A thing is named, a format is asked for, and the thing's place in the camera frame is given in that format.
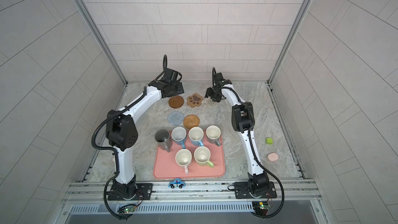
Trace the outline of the brown wooden coaster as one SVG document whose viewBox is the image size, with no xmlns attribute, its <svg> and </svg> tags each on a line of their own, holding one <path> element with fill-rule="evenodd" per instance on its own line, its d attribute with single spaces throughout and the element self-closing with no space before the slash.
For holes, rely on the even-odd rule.
<svg viewBox="0 0 398 224">
<path fill-rule="evenodd" d="M 184 104 L 184 99 L 182 96 L 173 96 L 169 99 L 169 106 L 171 108 L 177 109 L 182 107 Z"/>
</svg>

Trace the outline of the tan rattan coaster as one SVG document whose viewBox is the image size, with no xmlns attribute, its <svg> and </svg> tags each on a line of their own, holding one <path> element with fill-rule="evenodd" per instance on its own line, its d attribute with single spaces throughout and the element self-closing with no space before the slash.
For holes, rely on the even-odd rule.
<svg viewBox="0 0 398 224">
<path fill-rule="evenodd" d="M 200 118 L 197 115 L 187 115 L 183 120 L 183 125 L 188 130 L 198 127 L 200 125 Z"/>
</svg>

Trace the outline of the light blue woven coaster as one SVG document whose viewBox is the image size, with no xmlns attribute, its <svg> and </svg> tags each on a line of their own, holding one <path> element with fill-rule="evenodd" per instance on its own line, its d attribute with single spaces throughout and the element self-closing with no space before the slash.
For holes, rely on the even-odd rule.
<svg viewBox="0 0 398 224">
<path fill-rule="evenodd" d="M 167 120 L 171 125 L 180 125 L 183 123 L 184 114 L 178 111 L 172 112 L 168 115 Z"/>
</svg>

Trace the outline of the pink round soap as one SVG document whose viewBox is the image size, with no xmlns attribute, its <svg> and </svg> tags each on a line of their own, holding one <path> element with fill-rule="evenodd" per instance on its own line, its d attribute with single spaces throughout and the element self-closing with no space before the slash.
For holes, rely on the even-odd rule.
<svg viewBox="0 0 398 224">
<path fill-rule="evenodd" d="M 279 159 L 279 155 L 275 152 L 272 152 L 267 155 L 267 159 L 269 162 L 276 162 Z"/>
</svg>

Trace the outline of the blue mug left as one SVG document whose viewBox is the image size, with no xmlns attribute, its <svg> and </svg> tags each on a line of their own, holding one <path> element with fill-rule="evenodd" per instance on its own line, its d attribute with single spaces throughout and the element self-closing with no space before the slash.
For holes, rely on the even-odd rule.
<svg viewBox="0 0 398 224">
<path fill-rule="evenodd" d="M 187 131 L 184 127 L 174 128 L 171 136 L 175 144 L 181 146 L 182 149 L 186 149 L 185 142 L 187 139 Z"/>
</svg>

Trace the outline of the multicolour woven rope coaster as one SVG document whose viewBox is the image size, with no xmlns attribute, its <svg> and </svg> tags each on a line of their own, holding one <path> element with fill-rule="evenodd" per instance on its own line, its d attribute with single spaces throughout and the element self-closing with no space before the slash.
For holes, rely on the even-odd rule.
<svg viewBox="0 0 398 224">
<path fill-rule="evenodd" d="M 211 99 L 208 99 L 205 103 L 205 105 L 209 108 L 216 108 L 219 105 L 219 102 L 215 102 Z"/>
</svg>

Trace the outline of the green handled white mug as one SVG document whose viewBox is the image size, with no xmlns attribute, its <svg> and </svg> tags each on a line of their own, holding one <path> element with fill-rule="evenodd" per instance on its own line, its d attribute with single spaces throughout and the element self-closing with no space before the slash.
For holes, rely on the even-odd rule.
<svg viewBox="0 0 398 224">
<path fill-rule="evenodd" d="M 210 161 L 211 152 L 205 146 L 200 146 L 200 147 L 196 148 L 196 150 L 194 152 L 194 158 L 195 158 L 196 163 L 201 167 L 205 167 L 205 166 L 209 166 L 211 168 L 215 167 L 215 165 Z"/>
</svg>

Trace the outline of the green small cube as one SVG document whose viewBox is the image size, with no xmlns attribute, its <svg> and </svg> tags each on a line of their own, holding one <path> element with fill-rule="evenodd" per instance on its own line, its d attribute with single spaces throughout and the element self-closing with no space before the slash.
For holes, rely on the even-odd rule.
<svg viewBox="0 0 398 224">
<path fill-rule="evenodd" d="M 274 144 L 273 138 L 266 138 L 266 144 L 267 145 L 273 145 Z"/>
</svg>

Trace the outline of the pink silicone tray mat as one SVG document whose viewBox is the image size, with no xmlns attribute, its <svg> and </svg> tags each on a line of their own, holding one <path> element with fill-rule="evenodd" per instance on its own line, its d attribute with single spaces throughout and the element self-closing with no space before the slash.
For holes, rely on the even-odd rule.
<svg viewBox="0 0 398 224">
<path fill-rule="evenodd" d="M 180 167 L 176 161 L 175 156 L 181 146 L 173 144 L 170 152 L 157 148 L 155 163 L 153 168 L 153 176 L 156 179 L 173 179 L 173 178 L 210 178 L 221 177 L 225 174 L 225 161 L 223 146 L 217 146 L 208 141 L 207 136 L 204 136 L 203 144 L 210 150 L 210 161 L 215 165 L 213 168 L 209 166 L 200 166 L 192 159 L 188 166 L 189 174 L 186 174 L 184 168 Z"/>
</svg>

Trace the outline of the blue toy car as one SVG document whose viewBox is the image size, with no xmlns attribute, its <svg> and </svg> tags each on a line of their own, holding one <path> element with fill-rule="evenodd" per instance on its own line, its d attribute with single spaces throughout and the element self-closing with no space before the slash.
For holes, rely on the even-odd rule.
<svg viewBox="0 0 398 224">
<path fill-rule="evenodd" d="M 180 178 L 176 178 L 173 181 L 169 182 L 169 188 L 174 189 L 174 188 L 179 188 L 182 189 L 186 186 L 185 182 L 182 181 Z"/>
</svg>

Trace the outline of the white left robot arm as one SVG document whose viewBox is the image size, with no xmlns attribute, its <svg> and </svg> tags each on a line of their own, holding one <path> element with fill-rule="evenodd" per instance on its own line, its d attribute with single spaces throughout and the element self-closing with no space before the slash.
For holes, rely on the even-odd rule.
<svg viewBox="0 0 398 224">
<path fill-rule="evenodd" d="M 106 138 L 116 149 L 116 178 L 113 179 L 112 190 L 120 197 L 131 199 L 136 192 L 136 177 L 131 163 L 131 147 L 138 140 L 135 123 L 158 100 L 184 93 L 181 79 L 180 72 L 165 68 L 129 105 L 108 112 L 107 117 L 111 120 L 106 124 Z"/>
</svg>

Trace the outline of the blue mug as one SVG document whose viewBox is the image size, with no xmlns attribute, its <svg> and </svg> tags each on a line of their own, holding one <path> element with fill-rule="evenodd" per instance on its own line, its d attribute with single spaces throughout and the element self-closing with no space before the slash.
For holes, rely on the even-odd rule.
<svg viewBox="0 0 398 224">
<path fill-rule="evenodd" d="M 171 136 L 175 144 L 181 146 L 182 149 L 186 149 L 185 142 L 187 139 L 187 131 L 184 127 L 174 128 Z"/>
<path fill-rule="evenodd" d="M 204 144 L 203 144 L 204 131 L 200 127 L 191 128 L 189 130 L 188 136 L 193 145 L 204 146 Z"/>
</svg>

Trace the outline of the cork paw print coaster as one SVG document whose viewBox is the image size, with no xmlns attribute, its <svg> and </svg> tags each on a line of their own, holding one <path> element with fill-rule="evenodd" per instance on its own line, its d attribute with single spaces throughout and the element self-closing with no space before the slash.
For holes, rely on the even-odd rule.
<svg viewBox="0 0 398 224">
<path fill-rule="evenodd" d="M 202 105 L 203 97 L 197 93 L 187 97 L 187 105 L 191 108 L 199 107 Z"/>
</svg>

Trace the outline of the blue mug middle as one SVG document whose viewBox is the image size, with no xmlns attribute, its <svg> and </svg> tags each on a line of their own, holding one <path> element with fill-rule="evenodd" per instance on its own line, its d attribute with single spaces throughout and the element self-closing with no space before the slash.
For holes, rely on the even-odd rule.
<svg viewBox="0 0 398 224">
<path fill-rule="evenodd" d="M 189 130 L 188 136 L 193 145 L 204 146 L 204 144 L 203 144 L 204 131 L 200 127 L 191 128 Z"/>
</svg>

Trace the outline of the left circuit board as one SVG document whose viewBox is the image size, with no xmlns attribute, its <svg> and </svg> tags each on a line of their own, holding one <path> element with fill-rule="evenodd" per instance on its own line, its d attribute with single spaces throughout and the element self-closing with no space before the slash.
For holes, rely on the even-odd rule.
<svg viewBox="0 0 398 224">
<path fill-rule="evenodd" d="M 118 209 L 118 214 L 133 214 L 138 207 L 138 204 L 128 204 L 121 206 Z"/>
</svg>

